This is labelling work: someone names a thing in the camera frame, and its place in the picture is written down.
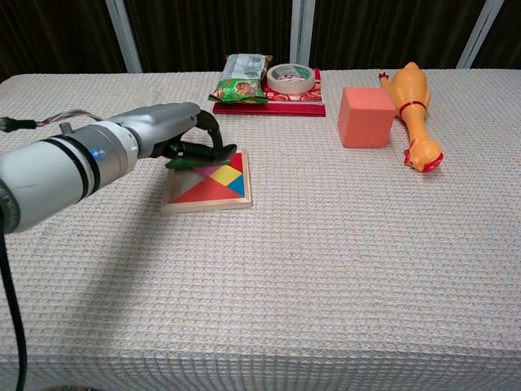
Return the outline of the yellow tangram square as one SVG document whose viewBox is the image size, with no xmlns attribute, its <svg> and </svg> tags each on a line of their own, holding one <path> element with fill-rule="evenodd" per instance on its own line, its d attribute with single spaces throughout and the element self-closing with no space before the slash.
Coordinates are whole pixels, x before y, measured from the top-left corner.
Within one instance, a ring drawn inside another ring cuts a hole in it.
<svg viewBox="0 0 521 391">
<path fill-rule="evenodd" d="M 243 173 L 229 165 L 222 165 L 210 174 L 210 178 L 228 187 L 233 181 L 243 176 Z"/>
</svg>

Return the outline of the large red tangram triangle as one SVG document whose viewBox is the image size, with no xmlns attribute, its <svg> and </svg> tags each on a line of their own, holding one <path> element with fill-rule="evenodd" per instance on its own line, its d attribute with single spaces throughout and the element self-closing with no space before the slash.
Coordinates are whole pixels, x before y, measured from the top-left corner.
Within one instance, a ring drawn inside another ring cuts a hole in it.
<svg viewBox="0 0 521 391">
<path fill-rule="evenodd" d="M 221 185 L 211 178 L 205 178 L 202 182 L 194 185 L 181 195 L 173 197 L 170 202 L 174 204 L 211 201 L 211 200 L 233 200 L 240 199 L 239 195 L 228 187 Z"/>
</svg>

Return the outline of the green triangle puzzle piece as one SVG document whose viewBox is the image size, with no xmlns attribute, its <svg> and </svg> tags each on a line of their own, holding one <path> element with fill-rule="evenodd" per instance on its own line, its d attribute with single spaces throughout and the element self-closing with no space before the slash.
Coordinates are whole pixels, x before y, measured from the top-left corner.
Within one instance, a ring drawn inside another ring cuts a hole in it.
<svg viewBox="0 0 521 391">
<path fill-rule="evenodd" d="M 193 169 L 199 167 L 228 165 L 231 159 L 227 160 L 190 160 L 179 158 L 169 161 L 164 165 L 166 169 Z"/>
</svg>

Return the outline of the beige masking tape roll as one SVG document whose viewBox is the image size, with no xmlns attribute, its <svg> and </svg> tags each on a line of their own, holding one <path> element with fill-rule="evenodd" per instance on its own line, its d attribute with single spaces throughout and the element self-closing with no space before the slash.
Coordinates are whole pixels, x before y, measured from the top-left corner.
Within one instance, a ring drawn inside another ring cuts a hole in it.
<svg viewBox="0 0 521 391">
<path fill-rule="evenodd" d="M 280 94 L 303 94 L 315 85 L 315 71 L 301 64 L 279 64 L 266 74 L 267 86 Z"/>
</svg>

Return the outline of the blue tangram triangle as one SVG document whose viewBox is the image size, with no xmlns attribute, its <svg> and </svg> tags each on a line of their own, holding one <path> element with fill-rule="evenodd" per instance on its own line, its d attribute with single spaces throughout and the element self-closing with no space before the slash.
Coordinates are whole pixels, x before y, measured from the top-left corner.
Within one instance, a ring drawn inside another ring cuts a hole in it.
<svg viewBox="0 0 521 391">
<path fill-rule="evenodd" d="M 241 174 L 235 180 L 230 182 L 227 187 L 239 195 L 239 198 L 245 196 L 244 176 Z"/>
</svg>

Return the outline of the colourful tangram puzzle board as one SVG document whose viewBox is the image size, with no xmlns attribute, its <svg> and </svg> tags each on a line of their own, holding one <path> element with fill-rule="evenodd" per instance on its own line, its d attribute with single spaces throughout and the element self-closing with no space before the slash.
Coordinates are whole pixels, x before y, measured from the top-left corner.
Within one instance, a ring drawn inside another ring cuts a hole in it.
<svg viewBox="0 0 521 391">
<path fill-rule="evenodd" d="M 174 214 L 204 212 L 219 209 L 243 209 L 251 207 L 252 190 L 248 154 L 245 150 L 240 150 L 239 152 L 243 153 L 243 176 L 245 186 L 245 196 L 243 198 L 180 204 L 171 203 L 170 200 L 173 197 L 180 196 L 184 191 L 187 191 L 194 185 L 202 182 L 205 178 L 210 178 L 210 176 L 204 177 L 203 175 L 196 173 L 193 169 L 168 169 L 161 212 L 164 214 Z"/>
</svg>

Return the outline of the red box with bowl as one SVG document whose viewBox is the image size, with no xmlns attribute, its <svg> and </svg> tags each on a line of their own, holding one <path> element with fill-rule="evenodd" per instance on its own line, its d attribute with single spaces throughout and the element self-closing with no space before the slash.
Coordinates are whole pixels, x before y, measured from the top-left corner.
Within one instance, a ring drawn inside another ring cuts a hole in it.
<svg viewBox="0 0 521 391">
<path fill-rule="evenodd" d="M 268 115 L 268 116 L 311 116 L 325 117 L 326 106 L 322 99 L 321 71 L 314 69 L 315 85 L 303 94 L 280 94 L 262 82 L 267 103 L 219 103 L 212 107 L 213 114 Z"/>
</svg>

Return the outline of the orange rubber chicken toy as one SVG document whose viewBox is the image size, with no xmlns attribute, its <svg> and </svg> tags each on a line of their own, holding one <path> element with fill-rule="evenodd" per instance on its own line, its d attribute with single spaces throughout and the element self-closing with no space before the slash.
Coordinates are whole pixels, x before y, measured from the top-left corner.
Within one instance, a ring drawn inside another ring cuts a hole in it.
<svg viewBox="0 0 521 391">
<path fill-rule="evenodd" d="M 408 131 L 409 147 L 404 150 L 404 165 L 420 173 L 433 171 L 442 162 L 444 154 L 425 126 L 431 102 L 426 74 L 416 63 L 409 62 L 393 77 L 381 72 L 379 82 L 390 96 L 398 117 Z"/>
</svg>

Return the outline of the green snack bag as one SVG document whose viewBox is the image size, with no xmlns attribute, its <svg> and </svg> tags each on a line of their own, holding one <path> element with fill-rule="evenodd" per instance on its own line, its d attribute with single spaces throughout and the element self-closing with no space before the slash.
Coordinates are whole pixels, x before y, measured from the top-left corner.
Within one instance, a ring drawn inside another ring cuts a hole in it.
<svg viewBox="0 0 521 391">
<path fill-rule="evenodd" d="M 267 103 L 262 82 L 271 55 L 238 53 L 226 57 L 221 78 L 208 99 L 218 103 Z"/>
</svg>

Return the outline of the beige waffle tablecloth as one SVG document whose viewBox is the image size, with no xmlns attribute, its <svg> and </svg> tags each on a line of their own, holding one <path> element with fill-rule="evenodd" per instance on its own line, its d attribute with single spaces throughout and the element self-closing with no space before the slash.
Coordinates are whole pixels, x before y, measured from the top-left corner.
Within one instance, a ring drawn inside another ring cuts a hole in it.
<svg viewBox="0 0 521 391">
<path fill-rule="evenodd" d="M 7 237 L 26 391 L 521 391 L 521 70 L 427 72 L 444 160 L 323 118 L 220 116 L 253 205 L 164 215 L 164 163 Z"/>
</svg>

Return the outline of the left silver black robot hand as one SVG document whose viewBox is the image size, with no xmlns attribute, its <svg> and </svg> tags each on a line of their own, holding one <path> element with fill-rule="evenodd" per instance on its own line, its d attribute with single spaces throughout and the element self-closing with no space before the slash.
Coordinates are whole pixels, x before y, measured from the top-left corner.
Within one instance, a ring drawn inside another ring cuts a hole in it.
<svg viewBox="0 0 521 391">
<path fill-rule="evenodd" d="M 138 157 L 170 160 L 227 160 L 237 151 L 225 145 L 217 119 L 195 103 L 166 103 L 137 108 L 114 116 L 111 121 L 130 130 L 138 141 Z M 182 138 L 194 128 L 207 132 L 212 145 L 191 143 Z"/>
</svg>

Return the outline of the dark curtain panel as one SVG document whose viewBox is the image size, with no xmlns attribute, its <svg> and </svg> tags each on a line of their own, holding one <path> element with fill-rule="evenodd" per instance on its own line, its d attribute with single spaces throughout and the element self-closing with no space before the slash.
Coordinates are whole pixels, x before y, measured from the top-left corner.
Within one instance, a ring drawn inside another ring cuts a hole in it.
<svg viewBox="0 0 521 391">
<path fill-rule="evenodd" d="M 292 0 L 125 0 L 144 72 L 221 71 L 238 53 L 290 59 Z"/>
<path fill-rule="evenodd" d="M 521 70 L 521 0 L 504 0 L 472 68 Z"/>
<path fill-rule="evenodd" d="M 0 0 L 0 82 L 126 71 L 105 0 Z"/>
<path fill-rule="evenodd" d="M 455 68 L 485 0 L 316 0 L 309 63 L 321 70 Z"/>
</svg>

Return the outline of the orange foam cube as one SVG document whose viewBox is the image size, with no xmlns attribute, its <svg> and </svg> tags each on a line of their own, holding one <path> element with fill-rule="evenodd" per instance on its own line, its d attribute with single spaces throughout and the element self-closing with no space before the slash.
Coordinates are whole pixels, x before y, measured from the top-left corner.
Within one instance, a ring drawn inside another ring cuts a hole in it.
<svg viewBox="0 0 521 391">
<path fill-rule="evenodd" d="M 384 88 L 344 87 L 338 116 L 343 147 L 386 147 L 395 115 L 394 103 Z"/>
</svg>

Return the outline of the grey metal frame post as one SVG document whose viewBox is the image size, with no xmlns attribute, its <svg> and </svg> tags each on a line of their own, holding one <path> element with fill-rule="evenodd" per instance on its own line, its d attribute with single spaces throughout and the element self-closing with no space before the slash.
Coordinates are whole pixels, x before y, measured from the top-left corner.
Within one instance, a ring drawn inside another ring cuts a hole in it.
<svg viewBox="0 0 521 391">
<path fill-rule="evenodd" d="M 313 37 L 315 0 L 292 0 L 289 60 L 309 65 Z"/>
<path fill-rule="evenodd" d="M 127 72 L 142 73 L 142 65 L 129 22 L 125 0 L 104 0 Z"/>
<path fill-rule="evenodd" d="M 505 0 L 485 0 L 456 69 L 471 68 Z"/>
</svg>

